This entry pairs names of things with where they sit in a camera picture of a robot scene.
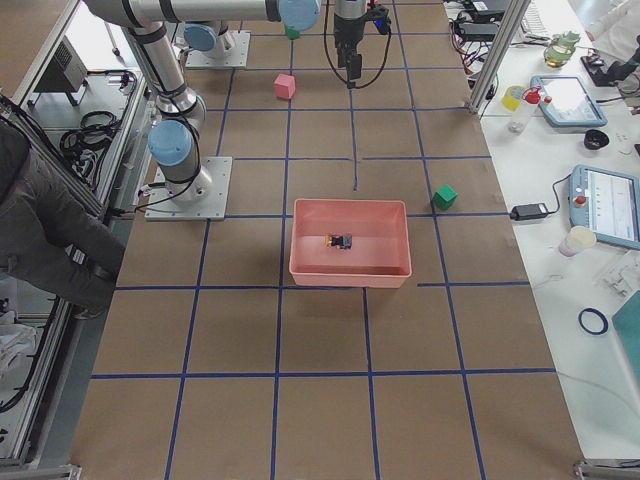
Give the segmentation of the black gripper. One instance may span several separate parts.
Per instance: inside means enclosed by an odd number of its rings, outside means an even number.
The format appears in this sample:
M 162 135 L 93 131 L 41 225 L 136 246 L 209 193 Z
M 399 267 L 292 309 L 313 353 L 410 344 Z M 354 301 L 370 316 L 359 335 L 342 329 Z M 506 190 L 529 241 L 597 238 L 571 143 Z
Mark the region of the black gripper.
M 334 45 L 337 51 L 338 67 L 345 68 L 348 80 L 358 80 L 362 74 L 362 55 L 358 44 L 363 39 L 367 22 L 375 20 L 375 15 L 365 13 L 358 18 L 346 18 L 334 14 Z

